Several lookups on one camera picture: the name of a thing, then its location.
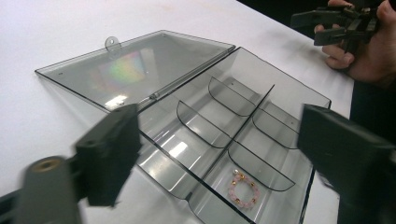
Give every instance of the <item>clamp jaw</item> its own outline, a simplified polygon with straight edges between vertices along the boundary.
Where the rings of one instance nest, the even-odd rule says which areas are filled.
[[[340,195],[338,224],[396,223],[396,146],[315,105],[304,106],[297,146]]]
[[[396,1],[389,0],[393,8]],[[368,44],[379,27],[376,10],[382,0],[354,0],[354,6],[318,7],[316,10],[291,16],[290,27],[297,28],[311,24],[332,27],[315,34],[315,46],[343,44],[347,52],[355,52],[359,43]]]
[[[114,207],[142,146],[137,114],[137,105],[119,107],[78,140],[74,157],[31,164],[22,188],[0,197],[0,224],[81,224],[84,198]]]

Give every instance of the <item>dark sleeve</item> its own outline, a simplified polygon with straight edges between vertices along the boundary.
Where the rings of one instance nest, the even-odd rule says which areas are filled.
[[[396,91],[355,81],[350,119],[396,144]]]

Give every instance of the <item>hand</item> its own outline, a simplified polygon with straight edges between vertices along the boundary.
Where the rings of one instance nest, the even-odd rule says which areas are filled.
[[[329,5],[350,5],[343,0],[330,0]],[[396,78],[396,11],[388,0],[381,3],[377,10],[380,22],[378,31],[367,45],[361,45],[355,55],[340,45],[325,46],[323,52],[329,55],[326,64],[334,69],[348,68],[348,74],[359,81],[373,83],[387,88]],[[323,30],[318,25],[316,32]]]

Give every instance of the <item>white table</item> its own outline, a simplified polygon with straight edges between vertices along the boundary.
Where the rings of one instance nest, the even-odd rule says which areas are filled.
[[[241,46],[332,100],[349,116],[353,81],[329,69],[313,41],[233,0],[3,1],[0,7],[0,195],[17,189],[30,163],[74,154],[105,113],[39,78],[35,69],[159,30]],[[87,223],[200,223],[184,201],[138,167],[120,200],[84,209]],[[337,194],[314,180],[304,223],[336,223]]]

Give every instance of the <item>hinged lid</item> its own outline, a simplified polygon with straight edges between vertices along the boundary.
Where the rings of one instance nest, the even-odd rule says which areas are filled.
[[[56,63],[36,72],[84,100],[110,111],[142,108],[226,56],[234,45],[160,31]]]

